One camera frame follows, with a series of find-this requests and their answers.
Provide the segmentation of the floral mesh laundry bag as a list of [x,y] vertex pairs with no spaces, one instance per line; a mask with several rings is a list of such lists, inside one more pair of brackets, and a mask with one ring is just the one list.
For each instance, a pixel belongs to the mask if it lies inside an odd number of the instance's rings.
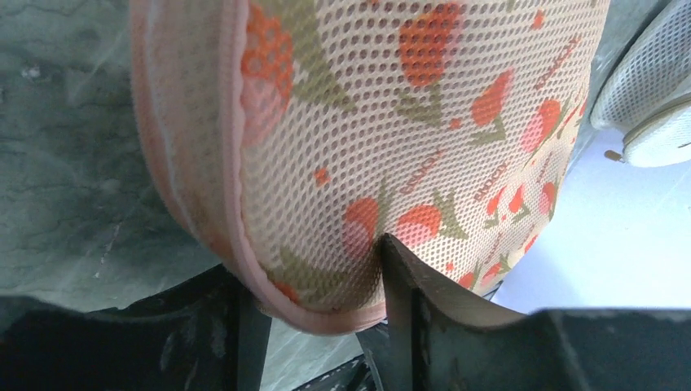
[[177,223],[271,315],[386,315],[395,236],[476,295],[552,219],[607,1],[133,1],[134,111]]

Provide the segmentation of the round white mesh pouch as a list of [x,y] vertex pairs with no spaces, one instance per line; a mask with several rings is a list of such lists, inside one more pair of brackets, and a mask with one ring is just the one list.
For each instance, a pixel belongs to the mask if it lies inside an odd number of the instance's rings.
[[690,3],[673,1],[623,56],[594,104],[597,130],[623,133],[619,159],[641,168],[690,160]]

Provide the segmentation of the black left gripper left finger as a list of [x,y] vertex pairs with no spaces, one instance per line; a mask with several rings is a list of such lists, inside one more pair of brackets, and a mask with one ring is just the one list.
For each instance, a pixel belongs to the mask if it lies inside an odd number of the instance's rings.
[[3,297],[1,387],[257,390],[270,328],[222,266],[122,310]]

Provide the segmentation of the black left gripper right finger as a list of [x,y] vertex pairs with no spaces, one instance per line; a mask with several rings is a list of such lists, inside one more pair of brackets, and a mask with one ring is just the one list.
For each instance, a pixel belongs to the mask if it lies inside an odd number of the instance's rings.
[[687,390],[687,310],[520,314],[451,281],[392,235],[374,247],[386,324],[359,332],[379,390]]

